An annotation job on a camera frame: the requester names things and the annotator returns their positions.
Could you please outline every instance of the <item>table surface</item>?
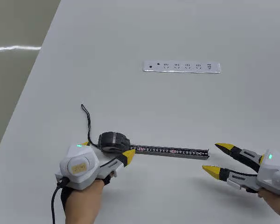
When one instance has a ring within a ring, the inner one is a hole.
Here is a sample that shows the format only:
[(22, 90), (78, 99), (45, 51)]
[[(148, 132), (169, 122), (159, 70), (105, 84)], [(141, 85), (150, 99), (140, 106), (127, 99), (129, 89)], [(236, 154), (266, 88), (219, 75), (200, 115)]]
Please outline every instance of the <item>table surface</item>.
[[(217, 61), (222, 74), (141, 70), (161, 59)], [(252, 172), (216, 142), (280, 151), (280, 0), (63, 0), (0, 145), (0, 223), (51, 222), (54, 172), (86, 141), (81, 103), (94, 141), (116, 131), (211, 153), (136, 155), (105, 187), (96, 223), (280, 223), (262, 199), (201, 169)]]

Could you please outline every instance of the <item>white power strip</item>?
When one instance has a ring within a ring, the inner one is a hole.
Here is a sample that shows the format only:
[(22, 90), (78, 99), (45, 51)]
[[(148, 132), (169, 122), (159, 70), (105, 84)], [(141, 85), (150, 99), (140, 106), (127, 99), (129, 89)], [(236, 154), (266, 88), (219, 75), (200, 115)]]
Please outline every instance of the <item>white power strip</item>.
[(188, 73), (221, 73), (221, 67), (216, 62), (195, 61), (145, 61), (143, 71), (156, 72), (188, 72)]

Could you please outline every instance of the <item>black cable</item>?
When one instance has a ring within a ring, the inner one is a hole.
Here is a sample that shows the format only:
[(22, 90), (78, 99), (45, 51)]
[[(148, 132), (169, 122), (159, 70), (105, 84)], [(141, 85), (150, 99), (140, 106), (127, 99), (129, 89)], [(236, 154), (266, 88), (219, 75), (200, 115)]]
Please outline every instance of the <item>black cable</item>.
[(94, 144), (94, 143), (91, 141), (91, 139), (90, 139), (90, 130), (91, 130), (90, 114), (89, 114), (88, 110), (86, 109), (86, 107), (85, 107), (83, 104), (81, 104), (81, 108), (82, 108), (82, 110), (86, 113), (86, 115), (87, 115), (87, 120), (88, 120), (88, 134), (87, 134), (88, 144), (87, 144), (87, 145), (89, 146), (90, 144), (92, 144), (94, 147), (98, 148), (98, 145)]
[(60, 189), (60, 187), (56, 187), (53, 195), (52, 195), (52, 200), (51, 200), (51, 210), (52, 210), (52, 221), (53, 221), (53, 224), (55, 224), (55, 211), (54, 211), (54, 200), (55, 200), (55, 196), (57, 194), (57, 191)]
[(52, 222), (53, 224), (55, 224), (55, 211), (54, 211), (54, 200), (55, 200), (55, 196), (57, 194), (57, 191), (60, 188), (64, 188), (68, 183), (70, 182), (69, 178), (67, 177), (63, 177), (61, 178), (58, 182), (57, 182), (57, 187), (52, 195), (52, 200), (51, 200), (51, 211), (52, 211)]

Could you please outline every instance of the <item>gray floor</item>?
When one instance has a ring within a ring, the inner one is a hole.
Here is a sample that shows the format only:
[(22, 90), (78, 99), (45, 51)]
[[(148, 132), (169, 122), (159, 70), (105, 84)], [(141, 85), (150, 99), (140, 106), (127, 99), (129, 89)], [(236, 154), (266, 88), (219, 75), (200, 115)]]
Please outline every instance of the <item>gray floor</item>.
[[(60, 0), (0, 0), (0, 47), (40, 47)], [(0, 142), (38, 50), (0, 51)]]

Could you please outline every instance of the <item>hand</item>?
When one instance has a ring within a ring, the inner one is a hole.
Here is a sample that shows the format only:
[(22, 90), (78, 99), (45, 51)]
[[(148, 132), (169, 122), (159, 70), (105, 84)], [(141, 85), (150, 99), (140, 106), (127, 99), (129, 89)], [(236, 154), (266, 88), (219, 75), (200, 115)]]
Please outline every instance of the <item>hand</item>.
[(82, 191), (74, 190), (66, 201), (66, 224), (92, 224), (98, 215), (104, 187), (102, 180), (95, 180)]
[(276, 195), (270, 191), (262, 189), (258, 192), (258, 196), (262, 197), (265, 202), (280, 215), (280, 195)]

